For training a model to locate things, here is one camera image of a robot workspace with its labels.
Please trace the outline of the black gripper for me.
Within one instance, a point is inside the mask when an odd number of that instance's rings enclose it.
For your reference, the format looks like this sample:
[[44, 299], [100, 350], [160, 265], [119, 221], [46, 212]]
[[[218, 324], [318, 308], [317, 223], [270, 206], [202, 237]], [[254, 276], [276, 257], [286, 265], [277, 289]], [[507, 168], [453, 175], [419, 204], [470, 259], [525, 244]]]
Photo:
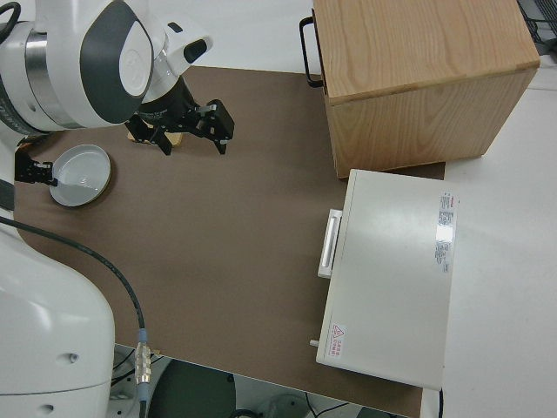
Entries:
[[234, 121], [225, 105], [218, 99], [206, 105], [194, 105], [171, 115], [169, 110], [155, 113], [136, 112], [125, 122], [132, 139], [138, 143], [157, 145], [164, 155], [170, 156], [172, 142], [168, 134], [191, 133], [209, 139], [220, 155], [226, 154], [227, 144], [233, 138]]
[[15, 154], [15, 180], [24, 183], [45, 183], [49, 186], [58, 184], [53, 174], [52, 162], [40, 163], [21, 150]]

